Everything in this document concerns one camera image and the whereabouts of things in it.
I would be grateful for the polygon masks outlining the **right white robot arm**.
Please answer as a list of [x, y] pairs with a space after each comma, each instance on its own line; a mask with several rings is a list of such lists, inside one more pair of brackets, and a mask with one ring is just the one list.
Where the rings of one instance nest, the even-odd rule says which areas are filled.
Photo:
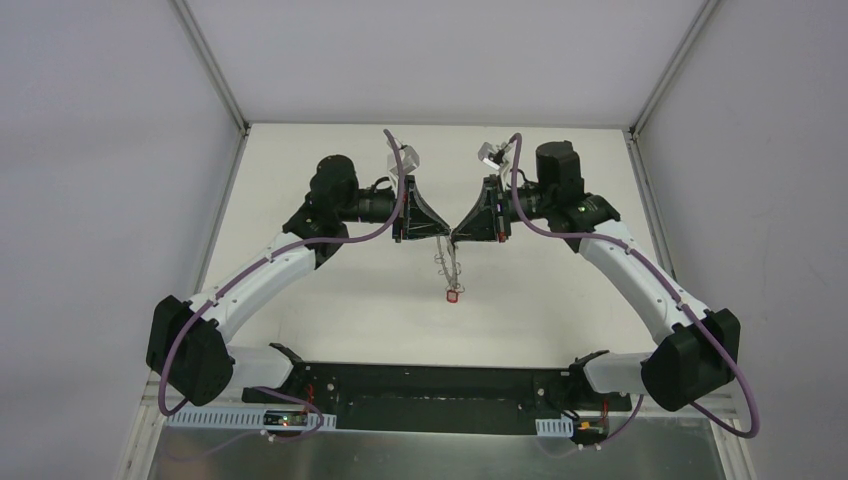
[[586, 191], [580, 157], [569, 141], [535, 150], [537, 178], [521, 178], [511, 165], [512, 146], [484, 143], [479, 160], [494, 169], [477, 203], [451, 232], [453, 242], [504, 242], [515, 222], [543, 219], [545, 236], [563, 240], [597, 268], [647, 328], [656, 347], [639, 354], [599, 351], [569, 368], [569, 400], [595, 408], [609, 393], [646, 395], [677, 411], [733, 382], [737, 375], [740, 323], [729, 310], [712, 310], [689, 295], [641, 252], [620, 213]]

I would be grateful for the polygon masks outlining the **metal key ring disc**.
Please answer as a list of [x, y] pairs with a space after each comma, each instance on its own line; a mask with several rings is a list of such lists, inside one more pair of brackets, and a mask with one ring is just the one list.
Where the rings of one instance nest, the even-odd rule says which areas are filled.
[[434, 255], [434, 261], [439, 265], [440, 269], [438, 274], [443, 276], [447, 282], [447, 290], [455, 289], [461, 291], [461, 293], [465, 292], [465, 287], [461, 284], [459, 275], [454, 275], [450, 266], [450, 260], [447, 251], [447, 244], [450, 239], [447, 236], [437, 236], [436, 237], [436, 254]]

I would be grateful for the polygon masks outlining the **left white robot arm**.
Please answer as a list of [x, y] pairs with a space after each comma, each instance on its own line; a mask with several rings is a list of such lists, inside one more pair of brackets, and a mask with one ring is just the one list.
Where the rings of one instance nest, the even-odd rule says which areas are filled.
[[419, 164], [417, 152], [403, 145], [390, 156], [387, 176], [362, 188], [350, 158], [322, 159], [303, 204], [262, 252], [190, 299], [169, 295], [156, 305], [147, 366], [195, 406], [253, 387], [266, 387], [281, 404], [297, 402], [305, 390], [305, 378], [293, 370], [298, 357], [282, 347], [234, 346], [235, 334], [284, 288], [326, 263], [348, 240], [350, 222], [376, 224], [397, 242], [448, 235], [415, 185]]

